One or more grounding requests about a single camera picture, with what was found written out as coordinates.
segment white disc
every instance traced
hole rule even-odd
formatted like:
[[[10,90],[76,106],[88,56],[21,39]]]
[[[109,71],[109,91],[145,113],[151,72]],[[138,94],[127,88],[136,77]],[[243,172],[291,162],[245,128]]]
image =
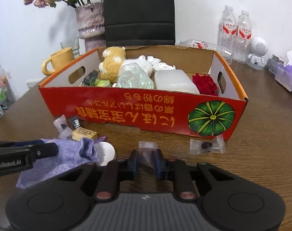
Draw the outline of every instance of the white disc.
[[[114,147],[108,142],[98,143],[97,154],[99,158],[98,166],[106,166],[109,161],[116,157]]]

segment robot figurine head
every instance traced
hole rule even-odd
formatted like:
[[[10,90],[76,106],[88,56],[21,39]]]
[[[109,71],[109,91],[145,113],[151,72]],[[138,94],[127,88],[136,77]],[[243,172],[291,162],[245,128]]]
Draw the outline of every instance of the robot figurine head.
[[[268,46],[264,39],[254,37],[251,42],[250,50],[257,56],[264,56],[268,52]]]

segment cardboard box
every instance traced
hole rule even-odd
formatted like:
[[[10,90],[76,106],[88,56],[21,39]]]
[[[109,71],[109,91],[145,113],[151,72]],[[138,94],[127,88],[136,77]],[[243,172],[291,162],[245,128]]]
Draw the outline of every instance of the cardboard box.
[[[117,123],[143,130],[228,140],[247,105],[247,95],[230,66],[212,50],[179,46],[127,47],[127,58],[154,56],[182,69],[191,78],[209,74],[220,84],[219,96],[145,89],[79,87],[103,61],[94,49],[55,72],[39,90],[53,116],[78,115],[98,123]]]

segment vase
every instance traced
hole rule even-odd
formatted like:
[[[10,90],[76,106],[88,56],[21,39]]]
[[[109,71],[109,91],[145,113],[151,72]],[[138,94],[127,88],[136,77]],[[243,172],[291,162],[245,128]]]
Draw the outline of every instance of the vase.
[[[85,52],[105,46],[103,3],[91,3],[76,9],[79,38],[85,40]]]

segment red rose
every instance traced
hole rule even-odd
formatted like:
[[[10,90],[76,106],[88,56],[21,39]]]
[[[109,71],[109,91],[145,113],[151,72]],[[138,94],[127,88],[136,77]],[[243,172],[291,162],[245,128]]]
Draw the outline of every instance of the red rose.
[[[217,86],[209,75],[193,75],[193,83],[203,95],[218,95]]]

